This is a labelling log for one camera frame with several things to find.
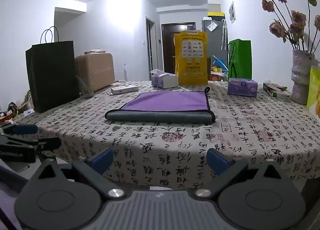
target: gray refrigerator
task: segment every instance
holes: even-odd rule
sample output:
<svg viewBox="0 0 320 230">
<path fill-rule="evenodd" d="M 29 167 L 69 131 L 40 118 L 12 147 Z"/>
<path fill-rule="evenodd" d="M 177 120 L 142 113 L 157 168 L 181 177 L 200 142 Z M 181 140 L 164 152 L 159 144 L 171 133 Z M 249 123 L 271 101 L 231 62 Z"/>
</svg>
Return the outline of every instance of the gray refrigerator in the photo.
<svg viewBox="0 0 320 230">
<path fill-rule="evenodd" d="M 216 22 L 218 23 L 218 26 L 213 31 L 210 31 L 207 27 L 211 24 L 211 21 L 202 21 L 202 31 L 205 31 L 208 34 L 207 54 L 208 57 L 211 57 L 211 66 L 215 60 L 212 55 L 215 55 L 217 58 L 223 59 L 225 65 L 228 67 L 228 45 L 226 46 L 225 50 L 224 43 L 221 50 L 223 22 Z"/>
</svg>

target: ribbed gray panel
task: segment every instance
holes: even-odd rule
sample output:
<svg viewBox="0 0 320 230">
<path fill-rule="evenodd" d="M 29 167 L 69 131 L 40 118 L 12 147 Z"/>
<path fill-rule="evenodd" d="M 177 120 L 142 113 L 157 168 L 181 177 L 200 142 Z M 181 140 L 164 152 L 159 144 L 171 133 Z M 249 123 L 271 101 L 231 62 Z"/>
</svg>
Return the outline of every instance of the ribbed gray panel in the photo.
<svg viewBox="0 0 320 230">
<path fill-rule="evenodd" d="M 109 202 L 84 230 L 233 230 L 212 203 L 191 198 L 187 191 L 133 191 Z"/>
</svg>

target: tablecloth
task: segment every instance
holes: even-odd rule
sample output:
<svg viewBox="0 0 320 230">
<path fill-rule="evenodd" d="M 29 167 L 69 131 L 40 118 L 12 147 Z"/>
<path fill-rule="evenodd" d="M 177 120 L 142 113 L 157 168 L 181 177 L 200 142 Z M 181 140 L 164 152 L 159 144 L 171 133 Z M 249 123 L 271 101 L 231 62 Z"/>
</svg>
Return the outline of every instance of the tablecloth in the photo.
<svg viewBox="0 0 320 230">
<path fill-rule="evenodd" d="M 39 132 L 33 137 L 60 137 L 62 147 L 55 154 L 66 161 L 111 147 L 114 162 L 105 176 L 138 185 L 203 186 L 216 176 L 206 165 L 209 148 L 246 159 L 251 168 L 274 159 L 292 180 L 320 176 L 320 125 L 303 105 L 271 97 L 261 86 L 252 98 L 228 95 L 225 82 L 209 82 L 209 104 L 217 117 L 212 125 L 105 120 L 108 110 L 143 92 L 163 90 L 153 88 L 150 81 L 132 84 L 139 86 L 138 92 L 112 96 L 107 88 L 90 99 L 77 99 L 17 121 L 36 124 Z"/>
</svg>

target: brown suitcase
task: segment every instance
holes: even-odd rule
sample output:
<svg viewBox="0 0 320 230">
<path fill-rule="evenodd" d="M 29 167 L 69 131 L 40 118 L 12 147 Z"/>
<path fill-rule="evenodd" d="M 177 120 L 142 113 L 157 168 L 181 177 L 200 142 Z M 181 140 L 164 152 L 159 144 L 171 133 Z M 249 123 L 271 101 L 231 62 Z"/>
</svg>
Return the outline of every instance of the brown suitcase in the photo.
<svg viewBox="0 0 320 230">
<path fill-rule="evenodd" d="M 77 75 L 93 92 L 115 82 L 110 53 L 90 53 L 76 57 Z"/>
</svg>

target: yellow bag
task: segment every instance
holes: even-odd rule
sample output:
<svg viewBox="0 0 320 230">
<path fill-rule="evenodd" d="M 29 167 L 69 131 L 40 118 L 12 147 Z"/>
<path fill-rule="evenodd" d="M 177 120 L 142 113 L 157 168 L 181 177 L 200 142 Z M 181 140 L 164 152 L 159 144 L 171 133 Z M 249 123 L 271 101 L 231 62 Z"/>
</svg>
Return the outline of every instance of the yellow bag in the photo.
<svg viewBox="0 0 320 230">
<path fill-rule="evenodd" d="M 207 33 L 182 31 L 174 34 L 176 68 L 179 85 L 206 85 Z"/>
<path fill-rule="evenodd" d="M 320 122 L 320 68 L 311 67 L 307 108 Z"/>
</svg>

